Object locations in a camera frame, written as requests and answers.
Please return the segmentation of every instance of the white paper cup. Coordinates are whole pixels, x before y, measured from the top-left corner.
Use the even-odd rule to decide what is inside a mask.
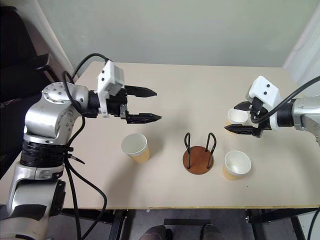
[[[227,119],[230,124],[245,124],[249,116],[246,111],[238,109],[229,109]]]
[[[141,133],[126,136],[122,140],[121,149],[139,164],[148,161],[150,158],[147,138]]]
[[[225,155],[223,175],[229,180],[243,177],[251,169],[250,158],[242,151],[230,151]]]

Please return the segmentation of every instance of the white tabletop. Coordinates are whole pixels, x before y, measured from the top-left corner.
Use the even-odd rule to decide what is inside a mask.
[[[297,86],[276,67],[229,67],[117,63],[124,70],[126,85],[147,87],[158,93],[149,98],[128,97],[131,114],[154,113],[162,119],[148,124],[126,124],[125,120],[98,117],[86,127],[72,147],[85,165],[71,161],[84,177],[101,188],[109,209],[138,208],[281,208],[315,207],[320,204],[320,148],[308,132],[285,128],[265,131],[262,138],[229,134],[228,109],[245,101],[252,82],[265,76],[282,97]],[[97,89],[103,67],[93,62],[76,84]],[[73,129],[80,126],[78,119]],[[184,137],[191,133],[191,146],[206,146],[208,133],[217,138],[214,166],[203,175],[185,170]],[[137,164],[121,150],[122,139],[142,133],[151,158]],[[224,178],[222,166],[230,150],[245,152],[251,172],[238,180]],[[8,197],[14,166],[0,180],[0,203]],[[102,198],[75,178],[78,206],[99,209]],[[72,208],[67,174],[65,208]]]

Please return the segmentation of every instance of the white wall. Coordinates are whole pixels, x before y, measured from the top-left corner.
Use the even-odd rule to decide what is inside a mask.
[[[299,86],[320,76],[320,3],[283,67]],[[320,95],[320,82],[303,93],[306,96]]]
[[[52,68],[61,76],[63,70],[74,71],[37,0],[0,0],[2,6],[13,6],[23,19],[38,55],[50,53]]]
[[[281,67],[319,0],[38,0],[75,66],[116,62]]]

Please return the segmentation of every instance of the black chair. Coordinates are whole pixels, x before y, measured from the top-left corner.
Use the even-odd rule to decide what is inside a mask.
[[[51,69],[51,56],[38,56],[27,29],[12,6],[0,12],[0,178],[21,151],[28,109],[41,91],[59,79]]]

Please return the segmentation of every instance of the wooden base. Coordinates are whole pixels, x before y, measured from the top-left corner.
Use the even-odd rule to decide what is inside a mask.
[[[203,146],[193,146],[190,148],[190,168],[188,169],[188,152],[185,151],[183,154],[183,166],[185,169],[196,175],[205,174],[209,172],[215,163],[214,157],[211,155],[210,151],[206,151]]]

